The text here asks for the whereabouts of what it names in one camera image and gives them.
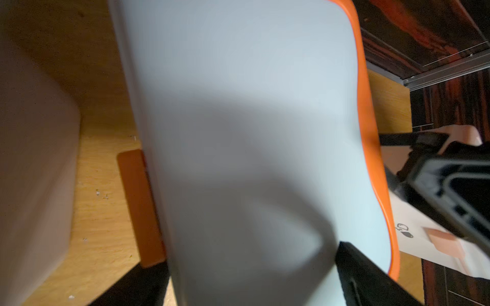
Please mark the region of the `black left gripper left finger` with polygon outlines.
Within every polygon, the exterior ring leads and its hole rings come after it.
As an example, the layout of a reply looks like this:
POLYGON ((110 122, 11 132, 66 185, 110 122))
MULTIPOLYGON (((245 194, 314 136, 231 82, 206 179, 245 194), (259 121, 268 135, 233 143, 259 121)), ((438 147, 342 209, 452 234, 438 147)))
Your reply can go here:
POLYGON ((164 305, 169 280, 166 261, 149 268, 137 264, 89 305, 164 305))

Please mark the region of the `white pink first aid box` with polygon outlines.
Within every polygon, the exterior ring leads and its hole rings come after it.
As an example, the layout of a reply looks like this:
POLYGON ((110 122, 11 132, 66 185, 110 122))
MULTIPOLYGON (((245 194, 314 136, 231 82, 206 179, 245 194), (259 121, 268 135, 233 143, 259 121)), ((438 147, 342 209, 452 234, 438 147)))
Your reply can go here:
POLYGON ((474 126, 380 135, 401 251, 489 278, 489 144, 474 126))

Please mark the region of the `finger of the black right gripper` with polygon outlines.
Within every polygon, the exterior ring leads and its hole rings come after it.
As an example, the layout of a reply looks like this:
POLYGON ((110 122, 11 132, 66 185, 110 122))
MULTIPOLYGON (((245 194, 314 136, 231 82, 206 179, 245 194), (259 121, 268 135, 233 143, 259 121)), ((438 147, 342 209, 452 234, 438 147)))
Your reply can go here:
POLYGON ((449 134, 428 131, 379 134, 380 145, 383 147, 404 146, 427 153, 437 153, 448 138, 449 134))
POLYGON ((396 174, 396 195, 489 254, 489 155, 426 155, 396 174))

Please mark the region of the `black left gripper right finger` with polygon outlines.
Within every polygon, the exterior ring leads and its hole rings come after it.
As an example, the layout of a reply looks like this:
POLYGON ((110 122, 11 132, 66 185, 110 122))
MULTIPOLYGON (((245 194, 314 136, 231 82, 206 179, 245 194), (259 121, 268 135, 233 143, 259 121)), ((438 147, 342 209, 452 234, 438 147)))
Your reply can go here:
POLYGON ((349 242, 340 242, 335 257, 347 306, 420 305, 349 242))

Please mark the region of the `white orange handled box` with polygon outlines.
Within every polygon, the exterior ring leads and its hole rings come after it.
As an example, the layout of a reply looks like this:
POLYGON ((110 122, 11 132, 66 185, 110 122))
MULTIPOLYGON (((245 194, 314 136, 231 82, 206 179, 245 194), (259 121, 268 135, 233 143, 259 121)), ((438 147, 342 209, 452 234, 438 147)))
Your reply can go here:
POLYGON ((351 1, 110 1, 179 305, 344 305, 399 248, 351 1))

